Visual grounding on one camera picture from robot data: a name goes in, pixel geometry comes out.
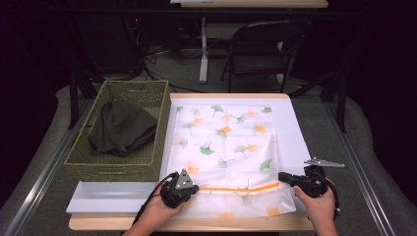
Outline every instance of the dark folded cloth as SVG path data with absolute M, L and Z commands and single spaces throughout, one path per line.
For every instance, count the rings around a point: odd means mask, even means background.
M 101 109 L 101 124 L 89 141 L 97 151 L 125 156 L 152 141 L 157 120 L 141 107 L 110 101 Z

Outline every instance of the human hand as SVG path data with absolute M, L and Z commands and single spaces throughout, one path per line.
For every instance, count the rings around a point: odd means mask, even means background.
M 124 236 L 150 235 L 154 230 L 162 226 L 169 218 L 181 212 L 184 203 L 177 208 L 166 206 L 159 193 L 162 185 L 155 191 L 154 197 L 150 200 L 141 218 L 136 222 Z
M 293 189 L 298 199 L 306 206 L 317 235 L 337 235 L 333 220 L 335 208 L 333 191 L 328 187 L 322 196 L 311 198 L 300 187 L 294 186 Z

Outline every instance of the green woven basket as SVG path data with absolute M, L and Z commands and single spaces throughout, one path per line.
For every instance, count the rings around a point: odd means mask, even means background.
M 142 107 L 158 121 L 153 142 L 124 156 L 94 150 L 89 135 L 95 134 L 102 106 L 112 100 Z M 64 165 L 80 181 L 155 182 L 159 178 L 171 100 L 167 81 L 104 82 Z

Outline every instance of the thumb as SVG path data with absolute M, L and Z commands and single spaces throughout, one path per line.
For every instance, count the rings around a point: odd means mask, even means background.
M 297 196 L 297 198 L 304 204 L 307 200 L 310 199 L 310 197 L 306 193 L 304 193 L 304 191 L 300 187 L 294 186 L 292 189 L 294 190 L 295 196 Z

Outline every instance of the chair backrest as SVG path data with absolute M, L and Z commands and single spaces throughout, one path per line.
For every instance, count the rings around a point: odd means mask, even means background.
M 303 25 L 296 22 L 256 22 L 238 29 L 232 43 L 277 43 L 290 41 L 305 33 Z

